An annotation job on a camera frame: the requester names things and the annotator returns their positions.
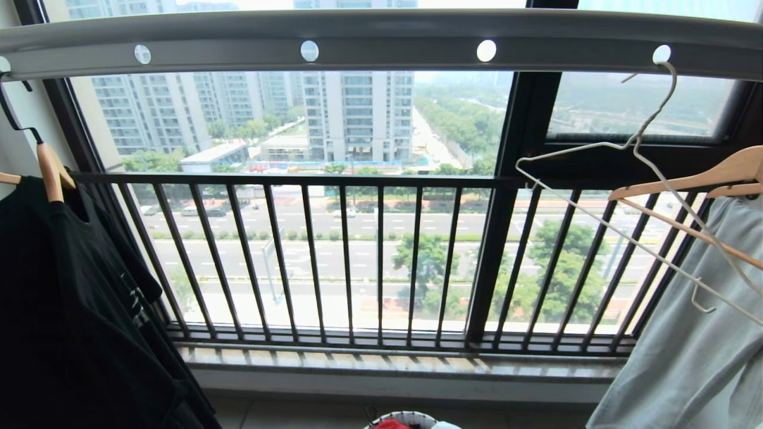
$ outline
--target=low building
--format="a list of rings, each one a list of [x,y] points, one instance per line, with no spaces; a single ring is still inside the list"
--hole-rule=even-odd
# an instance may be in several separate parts
[[[223,143],[180,160],[180,170],[186,173],[212,173],[215,166],[238,168],[249,153],[245,143]]]
[[[263,161],[307,161],[307,136],[274,136],[259,144]]]

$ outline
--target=sky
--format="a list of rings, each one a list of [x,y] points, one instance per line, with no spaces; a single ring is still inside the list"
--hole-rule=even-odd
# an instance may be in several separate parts
[[[179,5],[194,0],[176,0]],[[294,0],[197,0],[235,3],[241,10],[293,9]],[[681,15],[696,18],[755,21],[763,0],[580,0],[579,9]],[[419,9],[524,8],[526,0],[418,0]]]

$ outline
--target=light blue garment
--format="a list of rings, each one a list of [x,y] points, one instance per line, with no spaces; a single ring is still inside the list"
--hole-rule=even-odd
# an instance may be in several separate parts
[[[707,224],[721,241],[763,260],[763,212],[736,198],[719,198]],[[763,271],[741,261],[739,265],[763,287]],[[763,296],[739,278],[715,247],[694,241],[681,268],[763,317]],[[734,378],[738,382],[726,407],[728,427],[749,429],[763,421],[763,327],[702,289],[697,301],[716,310],[700,312],[691,304],[693,289],[688,279],[674,276],[631,357],[588,421],[589,429],[685,428]]]

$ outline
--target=laundry basket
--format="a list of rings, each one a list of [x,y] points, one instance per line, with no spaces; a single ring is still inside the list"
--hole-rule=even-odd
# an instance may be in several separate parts
[[[395,411],[377,418],[368,426],[366,426],[365,429],[374,429],[379,423],[382,423],[385,420],[390,420],[392,418],[402,424],[419,424],[421,429],[432,429],[432,426],[437,424],[437,420],[432,418],[432,416],[420,413],[418,411]]]

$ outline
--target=hanger hole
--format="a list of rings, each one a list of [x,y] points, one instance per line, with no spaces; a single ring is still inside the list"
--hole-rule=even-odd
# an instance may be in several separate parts
[[[477,59],[486,63],[493,59],[496,50],[495,42],[490,39],[485,39],[477,46]]]
[[[668,45],[660,45],[655,49],[655,52],[652,54],[652,62],[654,64],[656,63],[664,63],[665,61],[668,61],[670,59],[670,47]]]
[[[312,40],[305,40],[299,48],[299,53],[305,61],[312,63],[318,59],[318,45]]]
[[[151,50],[146,45],[135,45],[135,59],[145,66],[151,62]]]

